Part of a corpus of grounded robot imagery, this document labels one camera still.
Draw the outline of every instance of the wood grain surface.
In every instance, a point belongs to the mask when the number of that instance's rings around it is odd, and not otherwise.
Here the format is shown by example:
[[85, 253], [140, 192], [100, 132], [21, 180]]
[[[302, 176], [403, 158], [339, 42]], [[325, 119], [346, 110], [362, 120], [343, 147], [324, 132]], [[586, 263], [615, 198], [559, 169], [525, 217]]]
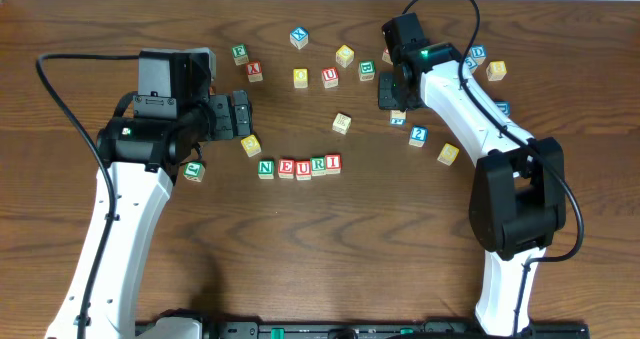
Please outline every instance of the wood grain surface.
[[[259, 157], [238, 141], [205, 148], [204, 182], [181, 178], [158, 223], [138, 318], [190, 307], [264, 321], [421, 321], [469, 316], [479, 298], [483, 252], [467, 219], [473, 167], [466, 154], [436, 161], [458, 143], [432, 112], [391, 127], [377, 80], [357, 61], [384, 47], [380, 26], [406, 0], [7, 0], [0, 6], [0, 338], [42, 337], [68, 289], [91, 216], [96, 164], [40, 84], [45, 52], [135, 54], [141, 48], [210, 47], [219, 92], [245, 89], [261, 157], [343, 156], [340, 176], [264, 181]], [[565, 152], [568, 182], [587, 236], [580, 254], [536, 275], [534, 320], [582, 320], [593, 338], [637, 337], [640, 321], [640, 4], [480, 1], [478, 43], [508, 74], [487, 93], [512, 118]], [[433, 41], [466, 44], [473, 11], [459, 0], [424, 0]], [[302, 25], [310, 42], [288, 40]], [[249, 84], [231, 46], [264, 67]], [[320, 70], [348, 44], [356, 63], [325, 90]], [[294, 89], [292, 69], [309, 69]], [[137, 87], [135, 62], [58, 61], [46, 71], [95, 137], [120, 96]], [[337, 112], [353, 122], [331, 131]], [[412, 125], [430, 130], [408, 145]], [[549, 254], [566, 252], [575, 224]]]

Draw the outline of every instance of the yellow block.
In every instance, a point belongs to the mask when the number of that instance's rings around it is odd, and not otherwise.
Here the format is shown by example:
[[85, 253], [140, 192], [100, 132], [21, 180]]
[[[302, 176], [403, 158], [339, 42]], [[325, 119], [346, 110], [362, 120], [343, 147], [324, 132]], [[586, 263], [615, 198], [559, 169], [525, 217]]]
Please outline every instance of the yellow block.
[[440, 155], [438, 155], [438, 161], [440, 163], [451, 165], [453, 164], [453, 161], [456, 160], [459, 152], [460, 149], [454, 147], [451, 144], [445, 144], [442, 148], [442, 151], [440, 152]]
[[240, 143], [242, 144], [242, 147], [244, 148], [244, 151], [247, 152], [247, 155], [249, 157], [252, 157], [252, 156], [262, 152], [262, 148], [260, 148], [260, 143], [258, 143], [258, 139], [253, 134], [251, 134], [248, 137], [242, 139], [240, 141]]
[[306, 88], [309, 86], [307, 69], [293, 69], [293, 86], [295, 88]]
[[336, 52], [336, 62], [342, 65], [343, 68], [346, 68], [347, 66], [349, 66], [349, 64], [351, 64], [355, 56], [356, 53], [353, 51], [353, 49], [349, 48], [346, 45], [343, 45]]
[[507, 66], [503, 61], [491, 62], [487, 66], [489, 81], [501, 80], [505, 75], [507, 75]]

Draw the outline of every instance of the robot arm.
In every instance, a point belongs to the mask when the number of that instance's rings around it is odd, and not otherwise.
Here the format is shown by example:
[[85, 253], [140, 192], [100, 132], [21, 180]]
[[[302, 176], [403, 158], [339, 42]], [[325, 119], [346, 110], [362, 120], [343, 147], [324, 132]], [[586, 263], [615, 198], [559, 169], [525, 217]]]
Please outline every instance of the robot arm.
[[[478, 159], [486, 157], [493, 150], [508, 152], [519, 148], [510, 139], [502, 136], [498, 129], [471, 102], [460, 88], [458, 80], [458, 62], [455, 60], [434, 65], [433, 69], [423, 73], [420, 79], [420, 93], [424, 104], [435, 111], [451, 129], [466, 150], [475, 165]], [[499, 120], [509, 131], [522, 141], [527, 142], [533, 136], [517, 126], [493, 103], [465, 66], [464, 79], [481, 105]], [[489, 335], [509, 336], [513, 330], [514, 315], [522, 268], [532, 256], [543, 256], [545, 249], [532, 248], [516, 254], [511, 260], [503, 260], [493, 252], [485, 251], [484, 279], [482, 294], [476, 305], [475, 315], [478, 322]], [[525, 286], [522, 315], [519, 316], [518, 332], [529, 325], [527, 306], [533, 285], [537, 263], [531, 267], [529, 280]]]
[[[415, 14], [392, 19], [382, 27], [394, 73], [380, 77], [381, 109], [434, 110], [461, 142], [476, 166], [469, 219], [485, 249], [482, 294], [476, 318], [485, 333], [510, 336], [515, 326], [522, 271], [529, 258], [542, 257], [553, 233], [564, 225], [564, 196], [520, 146], [501, 135], [463, 90], [458, 77], [460, 53], [451, 44], [430, 45]], [[466, 67], [463, 80], [480, 106], [562, 172], [562, 149], [552, 138], [536, 142], [494, 104]], [[516, 189], [514, 178], [531, 178]], [[537, 265], [524, 286], [517, 332], [529, 325], [527, 305]]]
[[[134, 117], [114, 116], [98, 134], [100, 159], [117, 197], [116, 215], [91, 291], [86, 338], [132, 339], [140, 281], [158, 217], [171, 196], [180, 163], [202, 141], [233, 139], [252, 131], [244, 91], [209, 95], [215, 55], [207, 48], [146, 49], [139, 56]], [[120, 103], [124, 112], [129, 103]], [[109, 195], [102, 173], [93, 217], [71, 286], [45, 335], [75, 338], [82, 297], [107, 221]], [[202, 338], [202, 323], [167, 317], [141, 338]]]

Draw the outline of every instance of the cable connector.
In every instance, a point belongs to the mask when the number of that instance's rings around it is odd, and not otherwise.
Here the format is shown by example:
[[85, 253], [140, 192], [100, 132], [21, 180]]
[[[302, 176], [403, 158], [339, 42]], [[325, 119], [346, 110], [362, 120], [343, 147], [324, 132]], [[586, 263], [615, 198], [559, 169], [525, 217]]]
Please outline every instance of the cable connector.
[[104, 220], [113, 220], [113, 221], [120, 221], [120, 214], [116, 214], [115, 216], [110, 216], [109, 213], [104, 215]]

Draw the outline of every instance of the block face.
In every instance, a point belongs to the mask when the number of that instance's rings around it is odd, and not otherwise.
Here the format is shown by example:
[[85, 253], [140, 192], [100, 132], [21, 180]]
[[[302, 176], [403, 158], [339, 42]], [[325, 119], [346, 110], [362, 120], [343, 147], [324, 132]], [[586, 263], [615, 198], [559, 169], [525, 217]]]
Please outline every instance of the block face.
[[440, 155], [438, 155], [438, 161], [446, 165], [451, 165], [453, 161], [456, 160], [459, 152], [460, 149], [447, 143], [442, 148]]
[[296, 179], [298, 180], [311, 179], [311, 162], [310, 161], [296, 162]]
[[258, 164], [258, 176], [260, 179], [273, 179], [275, 163], [273, 160], [261, 160]]
[[389, 49], [384, 48], [384, 50], [382, 51], [382, 60], [384, 62], [387, 62], [387, 63], [393, 65], [393, 62], [391, 61], [391, 55], [389, 55]]
[[336, 119], [333, 121], [333, 130], [340, 134], [347, 134], [349, 126], [351, 126], [351, 118], [338, 113], [338, 115], [336, 115]]
[[474, 45], [469, 50], [469, 55], [480, 65], [487, 58], [487, 51], [484, 49], [484, 45]]
[[327, 166], [326, 174], [340, 174], [342, 159], [339, 154], [325, 155], [324, 159]]
[[373, 61], [362, 61], [359, 66], [360, 81], [373, 80], [376, 76], [376, 66]]
[[280, 159], [278, 163], [278, 177], [282, 179], [293, 179], [295, 162], [289, 159]]
[[414, 126], [411, 129], [411, 136], [409, 138], [409, 145], [422, 147], [424, 143], [427, 141], [427, 128]]
[[509, 104], [509, 102], [497, 101], [496, 106], [498, 107], [498, 109], [500, 109], [502, 114], [506, 116], [511, 115], [511, 105]]
[[325, 165], [324, 157], [311, 158], [311, 175], [322, 176], [325, 175], [327, 166]]
[[289, 41], [296, 48], [302, 49], [309, 43], [309, 32], [303, 27], [297, 27], [289, 34]]
[[407, 112], [400, 110], [391, 111], [391, 125], [404, 125], [407, 122]]
[[467, 68], [469, 68], [469, 71], [471, 73], [475, 72], [476, 69], [478, 69], [478, 63], [476, 63], [476, 61], [473, 60], [473, 58], [466, 57], [464, 59], [464, 62], [467, 64]]
[[250, 82], [257, 82], [262, 80], [262, 65], [260, 62], [251, 62], [247, 64], [247, 76]]
[[343, 68], [346, 68], [353, 62], [353, 58], [355, 58], [356, 53], [353, 49], [349, 48], [347, 45], [343, 45], [336, 52], [336, 62], [342, 65]]
[[184, 172], [182, 174], [188, 180], [201, 182], [204, 177], [204, 172], [204, 165], [198, 162], [191, 162], [184, 166]]
[[242, 139], [240, 143], [242, 144], [244, 151], [247, 152], [247, 155], [249, 157], [252, 157], [262, 152], [262, 148], [260, 148], [260, 143], [258, 142], [258, 138], [256, 138], [256, 136], [253, 134]]
[[249, 62], [249, 54], [247, 53], [247, 47], [244, 44], [236, 45], [231, 48], [233, 54], [233, 61], [236, 65], [247, 64]]
[[322, 83], [325, 88], [333, 88], [338, 86], [338, 69], [335, 67], [322, 70]]
[[487, 65], [487, 77], [489, 81], [502, 80], [507, 75], [507, 66], [503, 61], [491, 62]]
[[306, 88], [309, 86], [309, 75], [307, 69], [293, 69], [294, 88]]

